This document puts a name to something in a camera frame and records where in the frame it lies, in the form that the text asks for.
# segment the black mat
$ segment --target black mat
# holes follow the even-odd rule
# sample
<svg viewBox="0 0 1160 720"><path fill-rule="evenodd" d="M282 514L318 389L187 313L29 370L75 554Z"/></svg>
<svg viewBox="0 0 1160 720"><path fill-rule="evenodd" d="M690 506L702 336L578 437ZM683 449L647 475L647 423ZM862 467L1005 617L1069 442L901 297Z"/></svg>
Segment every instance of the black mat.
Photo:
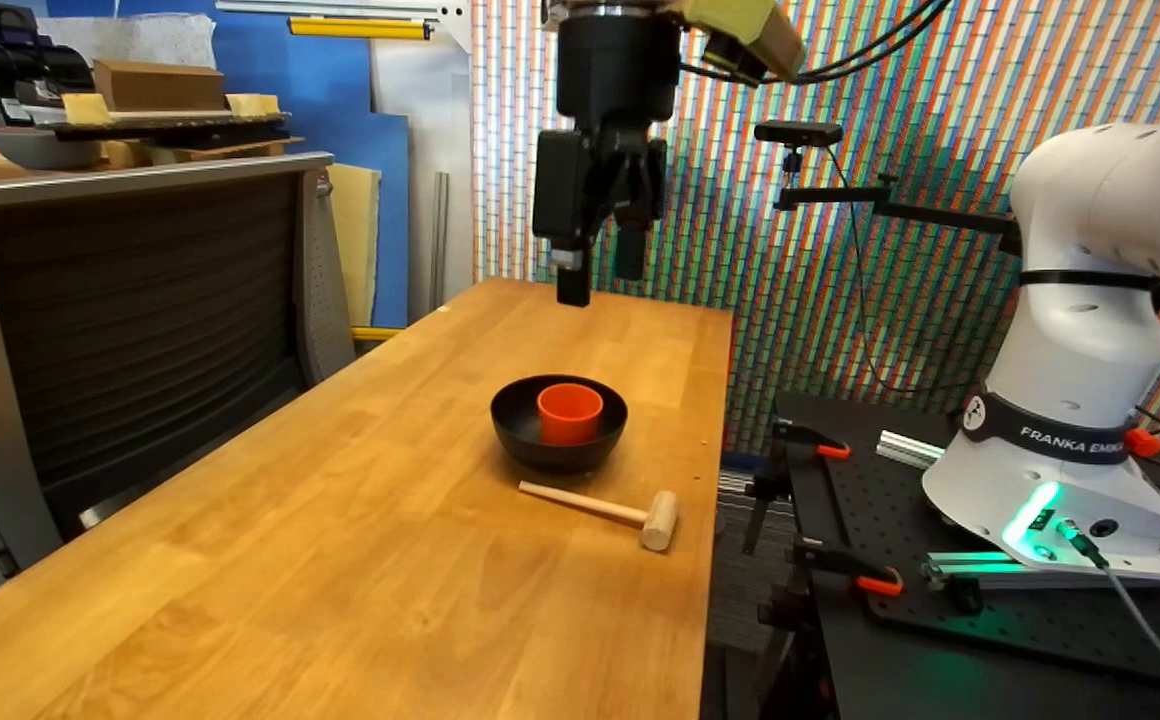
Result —
<svg viewBox="0 0 1160 720"><path fill-rule="evenodd" d="M815 417L815 430L846 437L855 449L848 463L827 467L848 545L901 570L907 582L901 602L868 602L878 622L1160 680L1160 655L1111 590L983 591L981 617L958 613L945 591L929 591L922 578L929 554L983 545L938 517L922 493L916 467L874 453L878 423L862 423L862 417ZM907 420L905 432L934 446L949 442L945 423ZM1160 590L1135 590L1131 596L1160 633Z"/></svg>

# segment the wooden table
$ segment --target wooden table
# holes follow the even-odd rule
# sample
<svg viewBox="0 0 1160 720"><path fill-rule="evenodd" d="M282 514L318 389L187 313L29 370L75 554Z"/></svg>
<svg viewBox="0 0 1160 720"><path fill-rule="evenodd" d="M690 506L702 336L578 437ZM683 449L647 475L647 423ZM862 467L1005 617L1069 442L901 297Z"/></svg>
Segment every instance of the wooden table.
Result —
<svg viewBox="0 0 1160 720"><path fill-rule="evenodd" d="M702 717L733 321L493 279L0 590L0 717ZM628 402L583 493L681 493L670 556L515 493L490 402Z"/></svg>

